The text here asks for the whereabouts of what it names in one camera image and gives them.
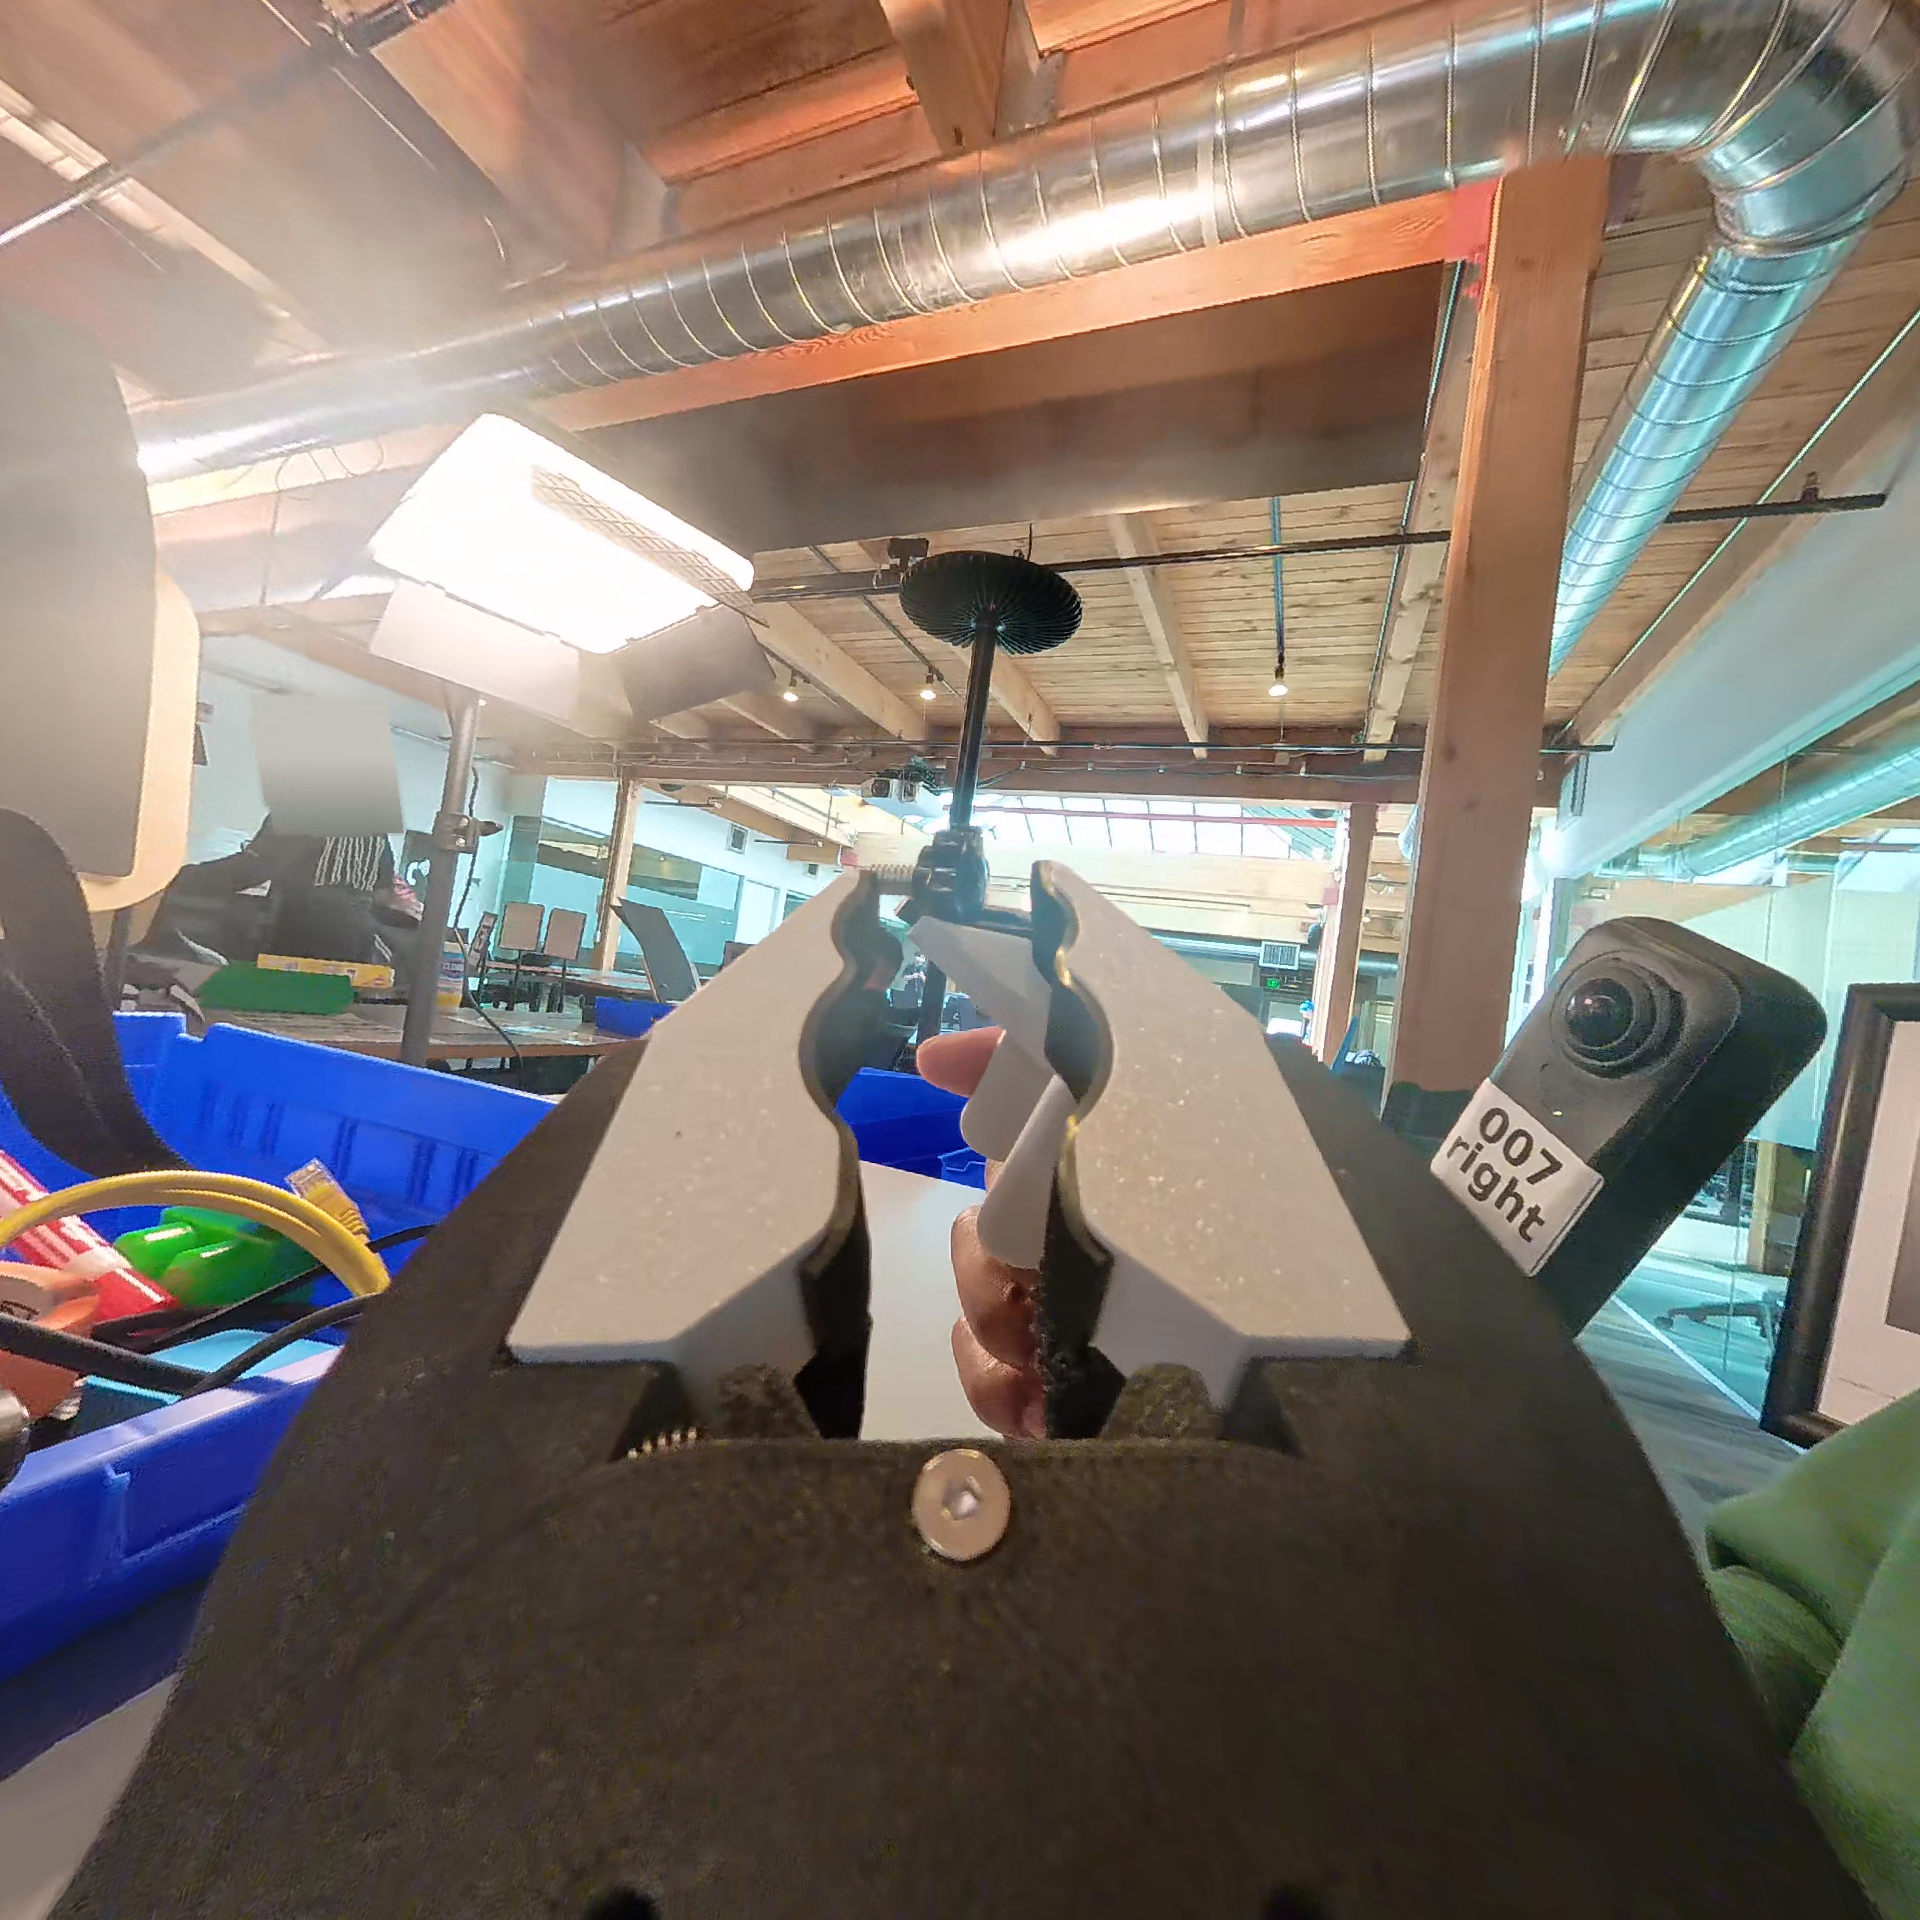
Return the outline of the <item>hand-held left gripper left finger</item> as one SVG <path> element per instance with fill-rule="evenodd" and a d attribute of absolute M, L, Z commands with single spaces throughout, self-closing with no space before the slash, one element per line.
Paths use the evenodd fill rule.
<path fill-rule="evenodd" d="M 507 1335 L 519 1364 L 670 1368 L 703 1423 L 765 1368 L 856 1439 L 873 1337 L 839 1100 L 875 1022 L 875 877 L 844 874 L 663 1018 Z"/>

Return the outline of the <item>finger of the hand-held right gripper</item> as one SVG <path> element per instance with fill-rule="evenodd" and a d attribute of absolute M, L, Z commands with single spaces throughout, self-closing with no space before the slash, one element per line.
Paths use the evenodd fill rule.
<path fill-rule="evenodd" d="M 1052 1193 L 1079 1098 L 1012 1035 L 1002 1035 L 960 1116 L 963 1138 L 996 1164 L 981 1204 L 983 1253 L 1008 1269 L 1041 1269 Z"/>
<path fill-rule="evenodd" d="M 923 916 L 909 938 L 991 1025 L 1041 1022 L 1041 971 L 1026 934 Z"/>

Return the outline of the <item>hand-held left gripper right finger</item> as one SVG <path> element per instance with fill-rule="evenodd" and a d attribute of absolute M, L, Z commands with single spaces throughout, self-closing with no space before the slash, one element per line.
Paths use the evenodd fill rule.
<path fill-rule="evenodd" d="M 1393 1363 L 1413 1333 L 1260 1025 L 1060 862 L 1032 871 L 1051 1083 L 1045 1430 L 1092 1439 L 1174 1366 L 1219 1414 L 1266 1363 Z"/>

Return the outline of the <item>black knob with screw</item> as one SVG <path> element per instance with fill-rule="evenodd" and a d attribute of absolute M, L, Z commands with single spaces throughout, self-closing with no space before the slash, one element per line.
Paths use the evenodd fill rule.
<path fill-rule="evenodd" d="M 883 913 L 913 928 L 923 921 L 983 926 L 991 918 L 988 840 L 981 826 L 943 826 L 916 849 L 862 839 L 858 871 Z"/>

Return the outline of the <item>large blue plastic bin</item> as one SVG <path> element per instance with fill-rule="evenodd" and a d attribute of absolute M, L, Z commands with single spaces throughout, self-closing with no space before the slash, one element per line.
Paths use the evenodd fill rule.
<path fill-rule="evenodd" d="M 320 1160 L 375 1236 L 444 1219 L 536 1127 L 533 1094 L 462 1075 L 165 1014 L 115 1028 L 143 1113 L 190 1166 L 279 1183 Z M 269 1389 L 123 1394 L 126 1416 L 85 1412 L 33 1452 L 3 1497 L 5 1679 L 202 1582 L 325 1368 L 309 1342 Z"/>

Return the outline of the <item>person's right hand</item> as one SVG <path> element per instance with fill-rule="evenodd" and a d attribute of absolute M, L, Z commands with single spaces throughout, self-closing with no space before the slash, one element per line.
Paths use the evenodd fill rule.
<path fill-rule="evenodd" d="M 1001 1028 L 944 1033 L 920 1042 L 918 1075 L 943 1093 L 972 1096 L 993 1065 Z M 951 1335 L 958 1381 L 975 1414 L 1007 1439 L 1042 1441 L 1046 1428 L 1039 1296 L 1032 1267 L 999 1261 L 981 1236 L 983 1207 L 951 1228 L 958 1313 Z"/>

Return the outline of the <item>wooden table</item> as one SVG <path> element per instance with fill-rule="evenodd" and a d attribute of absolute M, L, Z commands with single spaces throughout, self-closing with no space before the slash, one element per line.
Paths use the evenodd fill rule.
<path fill-rule="evenodd" d="M 218 1012 L 204 1010 L 198 1003 L 196 1007 L 209 1028 L 228 1025 L 255 1035 L 329 1046 L 363 1058 L 403 1062 L 400 1040 L 407 1001 L 395 994 L 379 1001 L 367 996 L 349 1012 L 332 1018 Z M 553 1014 L 462 1007 L 459 1012 L 440 1012 L 428 1065 L 493 1062 L 513 1067 L 539 1061 L 599 1058 L 635 1040 L 638 1037 L 622 1038 L 596 1030 L 579 1008 Z"/>

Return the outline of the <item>black metal stand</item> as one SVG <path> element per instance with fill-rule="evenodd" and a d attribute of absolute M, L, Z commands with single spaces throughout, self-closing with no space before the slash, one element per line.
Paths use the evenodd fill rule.
<path fill-rule="evenodd" d="M 462 861 L 477 853 L 486 829 L 477 821 L 477 745 L 485 699 L 473 689 L 443 684 L 447 748 L 444 780 L 434 825 L 428 835 L 430 858 L 420 897 L 420 921 L 414 938 L 413 975 L 400 1026 L 399 1058 L 411 1068 L 426 1068 L 440 1016 L 443 961 L 452 928 L 454 888 Z"/>

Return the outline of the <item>green and yellow box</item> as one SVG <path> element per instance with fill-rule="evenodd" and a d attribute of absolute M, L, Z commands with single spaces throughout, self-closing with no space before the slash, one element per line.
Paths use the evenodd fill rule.
<path fill-rule="evenodd" d="M 261 954 L 221 966 L 195 989 L 195 998 L 217 1012 L 332 1018 L 395 990 L 397 973 L 387 965 Z"/>

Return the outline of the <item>green plastic toy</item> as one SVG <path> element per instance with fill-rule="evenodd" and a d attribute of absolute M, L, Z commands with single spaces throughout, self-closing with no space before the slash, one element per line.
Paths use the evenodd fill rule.
<path fill-rule="evenodd" d="M 201 1313 L 246 1303 L 314 1267 L 309 1251 L 271 1226 L 204 1209 L 167 1209 L 112 1246 L 177 1305 Z"/>

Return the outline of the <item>white red marker pen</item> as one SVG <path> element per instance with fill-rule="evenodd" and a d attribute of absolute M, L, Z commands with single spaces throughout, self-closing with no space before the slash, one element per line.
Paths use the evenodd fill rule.
<path fill-rule="evenodd" d="M 181 1308 L 173 1293 L 88 1221 L 93 1211 L 109 1204 L 102 1181 L 82 1181 L 56 1193 L 5 1152 L 5 1223 L 48 1198 L 73 1207 L 5 1230 L 5 1285 L 22 1286 L 22 1303 L 45 1310 L 70 1333 L 99 1333 Z"/>

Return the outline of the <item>orange tape roll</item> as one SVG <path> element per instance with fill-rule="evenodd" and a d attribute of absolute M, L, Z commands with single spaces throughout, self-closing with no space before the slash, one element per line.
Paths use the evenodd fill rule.
<path fill-rule="evenodd" d="M 80 1277 L 37 1262 L 3 1262 L 3 1315 L 53 1333 L 85 1337 L 99 1320 L 99 1291 Z M 3 1384 L 35 1420 L 80 1405 L 82 1377 L 69 1366 L 3 1352 Z"/>

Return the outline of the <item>slim wooden post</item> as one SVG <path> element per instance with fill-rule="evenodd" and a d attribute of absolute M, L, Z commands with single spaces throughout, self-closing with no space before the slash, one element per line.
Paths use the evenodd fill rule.
<path fill-rule="evenodd" d="M 1313 984 L 1308 1044 L 1327 1068 L 1340 1058 L 1352 1025 L 1378 825 L 1380 804 L 1356 800 L 1346 809 Z"/>

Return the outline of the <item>wooden support post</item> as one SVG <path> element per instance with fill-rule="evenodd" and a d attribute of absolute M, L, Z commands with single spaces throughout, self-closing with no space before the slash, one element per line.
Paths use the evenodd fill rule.
<path fill-rule="evenodd" d="M 1483 274 L 1391 1083 L 1473 1093 L 1507 1035 L 1613 161 L 1500 183 Z"/>

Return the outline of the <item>metal air duct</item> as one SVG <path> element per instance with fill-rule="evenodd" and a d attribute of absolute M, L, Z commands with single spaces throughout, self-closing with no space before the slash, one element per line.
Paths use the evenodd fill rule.
<path fill-rule="evenodd" d="M 1526 166 L 1696 168 L 1715 228 L 1575 489 L 1548 673 L 1917 171 L 1917 4 L 1422 4 L 927 164 L 870 202 L 619 260 L 395 355 L 143 408 L 156 482 L 1001 305 Z"/>

